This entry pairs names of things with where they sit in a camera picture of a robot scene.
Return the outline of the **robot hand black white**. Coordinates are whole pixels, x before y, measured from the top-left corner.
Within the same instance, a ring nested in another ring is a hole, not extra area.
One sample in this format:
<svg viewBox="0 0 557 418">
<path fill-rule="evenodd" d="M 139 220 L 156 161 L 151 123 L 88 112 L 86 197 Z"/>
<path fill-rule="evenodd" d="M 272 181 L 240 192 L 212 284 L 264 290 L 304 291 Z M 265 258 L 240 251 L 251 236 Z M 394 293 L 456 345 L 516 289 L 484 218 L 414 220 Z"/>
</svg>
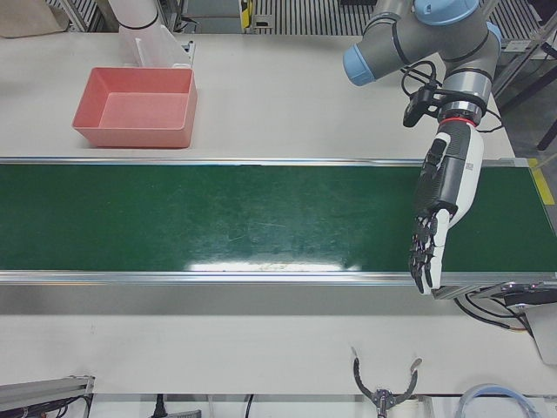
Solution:
<svg viewBox="0 0 557 418">
<path fill-rule="evenodd" d="M 446 118 L 440 122 L 421 166 L 413 200 L 408 265 L 423 294 L 440 288 L 448 231 L 473 204 L 483 153 L 484 140 L 471 121 Z"/>
</svg>

